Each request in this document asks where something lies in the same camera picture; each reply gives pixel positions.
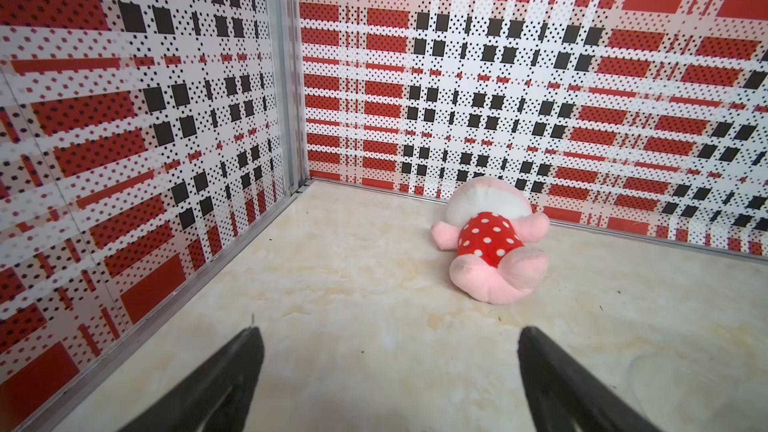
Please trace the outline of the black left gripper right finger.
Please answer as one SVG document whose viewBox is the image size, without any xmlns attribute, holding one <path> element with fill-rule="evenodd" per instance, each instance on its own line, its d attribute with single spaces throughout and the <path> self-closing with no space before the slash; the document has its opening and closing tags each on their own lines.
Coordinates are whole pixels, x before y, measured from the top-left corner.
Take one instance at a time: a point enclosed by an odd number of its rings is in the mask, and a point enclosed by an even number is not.
<svg viewBox="0 0 768 432">
<path fill-rule="evenodd" d="M 537 327 L 521 330 L 518 360 L 538 431 L 657 429 Z"/>
</svg>

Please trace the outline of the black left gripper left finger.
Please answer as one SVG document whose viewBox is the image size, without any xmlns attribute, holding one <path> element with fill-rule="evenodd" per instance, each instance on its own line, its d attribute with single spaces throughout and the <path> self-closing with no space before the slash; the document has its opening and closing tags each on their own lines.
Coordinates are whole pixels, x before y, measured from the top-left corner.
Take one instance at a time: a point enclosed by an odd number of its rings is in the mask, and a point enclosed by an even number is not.
<svg viewBox="0 0 768 432">
<path fill-rule="evenodd" d="M 124 431 L 242 431 L 265 357 L 260 330 L 247 327 Z"/>
</svg>

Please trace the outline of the pink plush toy polka dress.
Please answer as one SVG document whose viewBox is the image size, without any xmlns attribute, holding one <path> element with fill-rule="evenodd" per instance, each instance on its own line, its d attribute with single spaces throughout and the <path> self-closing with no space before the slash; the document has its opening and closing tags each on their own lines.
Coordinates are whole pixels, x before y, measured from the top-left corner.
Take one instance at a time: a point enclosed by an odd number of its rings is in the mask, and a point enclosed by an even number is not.
<svg viewBox="0 0 768 432">
<path fill-rule="evenodd" d="M 439 249 L 456 253 L 453 285 L 479 302 L 507 305 L 531 295 L 544 278 L 549 259 L 535 245 L 549 227 L 549 217 L 516 187 L 480 176 L 456 189 L 431 236 Z"/>
</svg>

